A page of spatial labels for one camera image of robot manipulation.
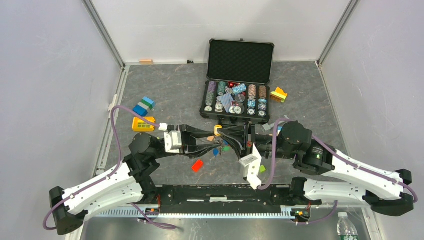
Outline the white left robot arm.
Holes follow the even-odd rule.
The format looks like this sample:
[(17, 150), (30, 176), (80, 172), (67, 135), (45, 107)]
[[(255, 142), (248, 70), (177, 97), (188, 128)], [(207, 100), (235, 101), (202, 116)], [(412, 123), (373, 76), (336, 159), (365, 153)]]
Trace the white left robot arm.
[(130, 154), (119, 157), (110, 170), (75, 187), (54, 187), (49, 191), (55, 230), (63, 236), (79, 229), (84, 222), (109, 209), (127, 204), (152, 204), (160, 195), (151, 174), (160, 164), (158, 159), (171, 156), (199, 158), (217, 147), (215, 143), (197, 144), (211, 137), (213, 131), (186, 124), (169, 126), (163, 138), (147, 132), (136, 134), (129, 145)]

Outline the yellow key tag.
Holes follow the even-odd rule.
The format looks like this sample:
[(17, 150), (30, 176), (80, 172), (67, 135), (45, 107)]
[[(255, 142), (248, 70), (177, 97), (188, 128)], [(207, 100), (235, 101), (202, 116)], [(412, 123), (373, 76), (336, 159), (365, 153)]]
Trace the yellow key tag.
[(215, 136), (217, 136), (217, 137), (221, 136), (221, 134), (219, 132), (219, 129), (221, 129), (221, 128), (222, 128), (222, 126), (219, 125), (219, 124), (214, 126), (213, 133), (214, 133)]

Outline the green key tag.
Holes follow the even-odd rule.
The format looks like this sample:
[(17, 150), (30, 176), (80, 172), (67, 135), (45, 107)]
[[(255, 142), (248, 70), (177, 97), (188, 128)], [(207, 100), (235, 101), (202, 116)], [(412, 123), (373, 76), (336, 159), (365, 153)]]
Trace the green key tag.
[(222, 152), (228, 152), (231, 150), (231, 148), (229, 146), (224, 146), (221, 150)]

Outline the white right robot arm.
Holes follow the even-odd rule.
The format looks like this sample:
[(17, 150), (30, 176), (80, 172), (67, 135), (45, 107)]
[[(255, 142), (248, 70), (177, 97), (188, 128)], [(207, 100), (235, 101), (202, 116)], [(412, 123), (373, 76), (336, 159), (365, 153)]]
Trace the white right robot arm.
[(255, 190), (269, 188), (276, 160), (293, 161), (303, 177), (293, 178), (289, 199), (366, 204), (381, 215), (399, 217), (414, 209), (418, 200), (406, 169), (382, 170), (355, 160), (318, 139), (297, 121), (285, 119), (271, 135), (254, 134), (248, 125), (216, 126), (214, 133), (236, 152), (243, 178)]

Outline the blue key tag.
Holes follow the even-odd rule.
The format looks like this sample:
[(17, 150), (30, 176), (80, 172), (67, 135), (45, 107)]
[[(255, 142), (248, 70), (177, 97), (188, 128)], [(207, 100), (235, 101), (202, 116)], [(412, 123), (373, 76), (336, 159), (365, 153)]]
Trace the blue key tag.
[(219, 155), (219, 150), (217, 148), (213, 149), (213, 155), (216, 157)]

